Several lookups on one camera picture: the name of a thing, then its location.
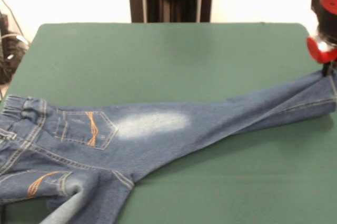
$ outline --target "black cable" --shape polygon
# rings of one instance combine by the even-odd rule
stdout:
[[[7,79],[5,82],[9,82],[11,80],[11,77],[8,74],[8,69],[7,69],[7,64],[6,64],[6,61],[5,61],[4,54],[3,54],[3,56],[0,56],[0,69],[2,70],[2,72],[4,73],[4,75],[5,75],[6,79]],[[3,95],[2,95],[1,90],[0,90],[0,95],[1,95],[1,100],[2,100],[3,99]]]
[[[2,33],[2,31],[4,31],[1,27],[0,27],[0,36],[4,35],[4,33]],[[2,49],[2,56],[0,56],[0,70],[4,73],[4,75],[7,77],[7,80],[9,79],[8,74],[7,74],[7,68],[6,68],[6,62],[5,62],[5,57],[4,57],[4,43],[2,42],[2,39],[0,38],[0,49]]]
[[[2,1],[3,4],[7,7],[7,9],[9,10],[9,12],[11,13],[11,15],[12,15],[12,17],[13,17],[13,19],[14,19],[14,22],[15,22],[17,28],[18,28],[19,31],[20,31],[20,34],[21,34],[22,36],[24,36],[24,35],[23,35],[23,32],[22,32],[22,30],[21,30],[21,27],[19,26],[19,24],[18,24],[18,22],[17,22],[17,20],[16,20],[16,18],[15,18],[15,16],[14,16],[14,14],[13,14],[12,9],[6,4],[5,0],[1,0],[1,1]]]

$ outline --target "pocket stitching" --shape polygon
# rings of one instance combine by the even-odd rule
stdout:
[[[106,168],[101,168],[101,167],[95,167],[95,166],[90,166],[90,165],[86,165],[83,163],[79,163],[76,162],[74,160],[62,157],[58,154],[52,153],[44,148],[41,148],[39,146],[36,145],[32,145],[31,150],[35,153],[41,154],[42,156],[49,158],[50,160],[54,160],[58,163],[64,164],[67,167],[71,167],[71,168],[78,168],[78,169],[83,169],[83,170],[105,170],[105,171],[109,171],[112,172],[117,178],[118,180],[126,185],[129,189],[132,189],[134,187],[134,183],[132,180],[130,180],[129,178],[127,178],[125,175],[121,174],[120,172],[118,172],[117,170],[114,169],[106,169]]]
[[[9,174],[9,175],[4,176],[4,178],[0,181],[0,183],[3,182],[3,181],[5,181],[6,179],[8,179],[10,177],[18,176],[20,174],[25,174],[25,173],[30,173],[30,172],[40,172],[40,173],[43,173],[42,171],[37,171],[37,170],[27,170],[27,171],[18,172],[18,173],[15,173],[15,174]],[[58,179],[57,183],[50,183],[48,181],[45,181],[45,183],[49,183],[49,184],[52,184],[52,185],[56,186],[56,190],[57,190],[58,193],[60,193],[60,196],[69,197],[69,195],[65,191],[64,185],[65,185],[66,178],[70,174],[72,174],[72,172],[70,172],[70,171],[57,171],[57,173],[63,174]],[[32,197],[17,198],[17,199],[0,199],[0,202],[3,202],[3,203],[18,202],[18,201],[22,201],[22,200],[31,199],[31,198]]]
[[[56,124],[56,130],[55,130],[55,132],[54,132],[54,135],[56,135],[57,132],[58,132],[58,127],[60,126],[60,121],[61,121],[61,118],[58,117],[58,119],[57,119],[57,124]]]
[[[67,114],[69,114],[69,115],[85,115],[86,111],[85,112],[83,112],[83,111],[81,111],[81,112],[71,112],[71,111],[62,111],[62,110],[56,109],[56,112],[61,113],[63,115],[65,126],[64,126],[64,130],[62,132],[61,137],[56,135],[57,131],[55,132],[54,137],[60,139],[60,141],[64,141],[64,140],[73,141],[73,142],[76,142],[76,143],[80,143],[82,145],[87,145],[87,143],[82,141],[82,140],[71,139],[71,138],[65,137],[66,131],[68,129],[68,122],[67,122],[67,120],[65,120],[65,116]],[[98,114],[107,123],[107,126],[111,129],[111,133],[109,135],[107,135],[107,138],[106,138],[106,140],[104,141],[104,143],[102,144],[101,147],[90,146],[90,148],[98,149],[98,150],[105,150],[107,148],[107,146],[110,144],[110,142],[112,141],[112,139],[114,138],[114,136],[117,134],[118,127],[116,127],[116,125],[108,118],[108,116],[105,114],[105,112],[100,112],[100,111],[91,111],[91,112],[93,114]]]

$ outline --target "green tabletop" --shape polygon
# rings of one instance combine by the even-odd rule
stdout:
[[[48,24],[9,94],[56,105],[216,101],[320,69],[296,24]],[[229,137],[139,183],[118,223],[335,224],[336,116]],[[6,208],[38,223],[40,200]]]

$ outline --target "jeans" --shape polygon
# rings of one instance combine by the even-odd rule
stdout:
[[[336,110],[335,72],[211,103],[60,107],[10,95],[0,114],[0,205],[44,197],[42,223],[116,223],[135,183],[230,135]]]

